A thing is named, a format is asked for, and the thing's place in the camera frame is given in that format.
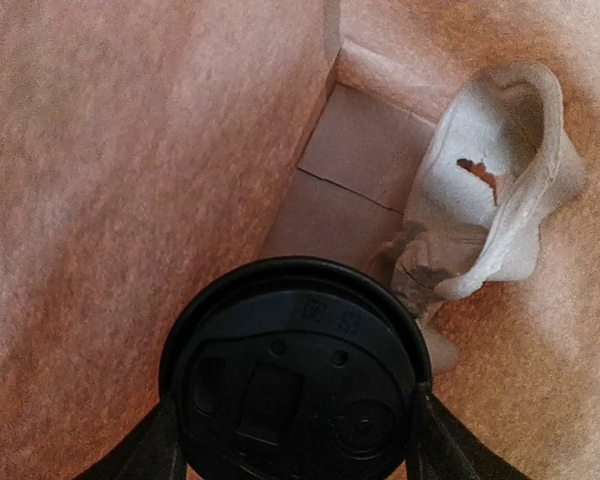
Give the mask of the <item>cardboard cup carrier tray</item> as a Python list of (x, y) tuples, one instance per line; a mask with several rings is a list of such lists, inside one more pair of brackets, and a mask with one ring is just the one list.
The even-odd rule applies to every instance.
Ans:
[(416, 319), (434, 373), (458, 358), (438, 310), (485, 283), (527, 279), (542, 223), (584, 184), (547, 66), (487, 68), (457, 91), (416, 171), (401, 229), (367, 264), (391, 263), (390, 289)]

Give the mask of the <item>brown paper bag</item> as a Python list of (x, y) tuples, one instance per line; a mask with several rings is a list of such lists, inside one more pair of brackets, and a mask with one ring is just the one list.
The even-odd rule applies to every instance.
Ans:
[(0, 479), (69, 479), (155, 404), (165, 336), (254, 258), (331, 71), (429, 118), (549, 66), (588, 185), (526, 282), (443, 311), (442, 400), (534, 479), (600, 479), (600, 1), (0, 1)]

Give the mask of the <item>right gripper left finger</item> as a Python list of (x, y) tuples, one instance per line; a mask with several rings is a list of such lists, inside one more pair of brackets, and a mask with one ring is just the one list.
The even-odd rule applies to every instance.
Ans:
[(83, 480), (184, 479), (174, 400), (167, 394), (109, 453), (76, 476)]

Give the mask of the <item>black plastic cup lid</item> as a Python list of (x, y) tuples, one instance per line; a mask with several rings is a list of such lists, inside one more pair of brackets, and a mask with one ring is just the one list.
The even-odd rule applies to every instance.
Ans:
[(213, 281), (172, 326), (159, 390), (205, 479), (384, 479), (406, 459), (424, 339), (388, 290), (279, 257)]

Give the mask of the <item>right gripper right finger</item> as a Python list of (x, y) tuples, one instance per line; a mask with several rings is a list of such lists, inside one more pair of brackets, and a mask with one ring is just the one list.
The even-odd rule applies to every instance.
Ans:
[(489, 450), (431, 392), (418, 384), (407, 443), (407, 477), (437, 480), (527, 480)]

